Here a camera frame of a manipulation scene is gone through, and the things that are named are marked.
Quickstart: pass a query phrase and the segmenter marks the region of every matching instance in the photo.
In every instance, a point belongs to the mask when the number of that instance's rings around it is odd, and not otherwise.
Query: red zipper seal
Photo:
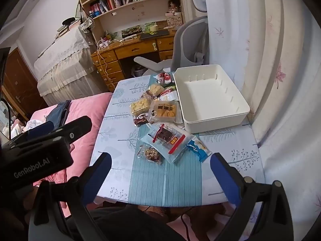
[[[182,141],[184,140],[185,135],[182,135],[182,137],[180,137],[180,139],[178,141],[176,141],[175,145],[172,147],[172,149],[168,152],[168,154],[173,154],[173,152],[178,148],[179,144],[182,143]]]

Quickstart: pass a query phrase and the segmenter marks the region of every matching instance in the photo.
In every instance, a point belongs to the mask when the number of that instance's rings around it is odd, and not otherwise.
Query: blue gripper pad
[[[81,202],[84,206],[94,201],[110,169],[111,156],[104,152],[91,167],[86,168],[81,174],[79,182],[83,188]]]
[[[54,130],[54,124],[51,121],[47,121],[46,123],[43,123],[43,124],[39,125],[38,127],[28,130],[28,135],[26,137],[26,141],[47,135],[50,132],[52,132],[53,130]]]
[[[211,156],[210,165],[228,201],[238,206],[242,199],[241,193],[243,187],[240,173],[230,167],[220,153],[214,153]]]

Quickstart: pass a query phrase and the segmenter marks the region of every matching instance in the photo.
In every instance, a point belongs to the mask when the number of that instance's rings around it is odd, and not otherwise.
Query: white plastic storage box
[[[220,65],[178,68],[174,79],[185,129],[190,133],[239,125],[250,112]]]

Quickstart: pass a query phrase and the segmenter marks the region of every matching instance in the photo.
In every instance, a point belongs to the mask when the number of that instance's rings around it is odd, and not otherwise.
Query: chair backrest
[[[185,23],[176,32],[171,71],[180,67],[202,65],[207,51],[208,20],[207,16],[202,16]],[[203,54],[203,59],[195,62],[195,53]]]

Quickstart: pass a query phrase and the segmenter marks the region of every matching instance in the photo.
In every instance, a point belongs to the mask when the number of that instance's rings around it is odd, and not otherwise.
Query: teal striped table runner
[[[149,85],[156,83],[150,77]],[[147,125],[139,128],[138,138],[149,131]],[[163,157],[160,165],[144,158],[137,152],[142,144],[137,141],[133,169],[130,180],[128,202],[131,204],[185,207],[202,204],[201,163],[191,150],[187,149],[173,164]]]

